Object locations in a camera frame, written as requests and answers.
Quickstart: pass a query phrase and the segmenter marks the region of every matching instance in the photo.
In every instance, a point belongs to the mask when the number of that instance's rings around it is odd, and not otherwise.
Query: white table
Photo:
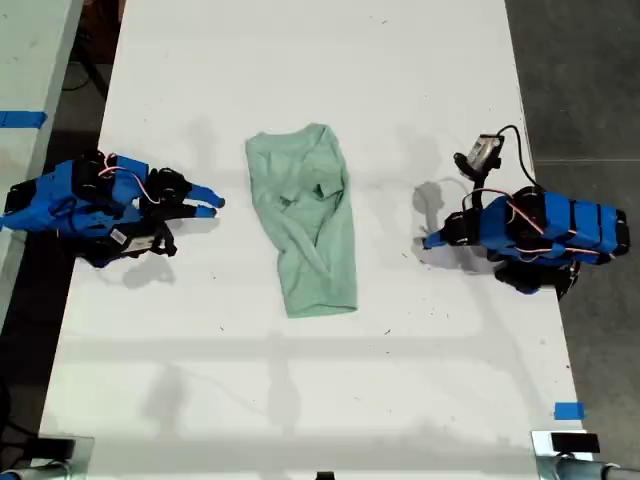
[[[0,129],[0,199],[42,173],[82,0],[0,1],[0,110],[44,111],[40,130]],[[0,234],[0,329],[24,251],[24,233]]]
[[[290,320],[244,141],[309,122],[352,176],[360,308]],[[555,294],[412,250],[416,187],[442,224],[471,188],[453,153],[511,122],[501,0],[129,0],[101,147],[228,205],[174,225],[169,260],[76,263],[42,431],[95,437],[91,478],[537,478],[530,431],[580,428],[553,419],[575,401]],[[487,186],[515,191],[503,158]]]

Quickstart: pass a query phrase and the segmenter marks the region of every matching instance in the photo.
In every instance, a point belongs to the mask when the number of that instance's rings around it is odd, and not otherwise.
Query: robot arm
[[[207,205],[187,205],[185,200]],[[149,172],[143,162],[94,151],[14,185],[2,224],[13,230],[57,231],[73,254],[104,267],[146,251],[175,255],[165,221],[213,218],[224,203],[213,190],[188,182],[174,170]]]
[[[521,150],[517,129],[506,128],[515,129]],[[505,129],[480,136],[468,157],[456,154],[456,165],[474,181],[474,190],[463,199],[462,211],[424,238],[423,246],[485,246],[489,260],[505,262],[496,271],[498,280],[523,293],[552,285],[562,296],[575,283],[580,262],[599,265],[628,252],[626,216],[613,207],[547,192],[535,182],[513,195],[484,188],[489,171],[500,166]],[[484,208],[481,197],[487,190],[501,196]],[[469,209],[467,197],[472,198]]]

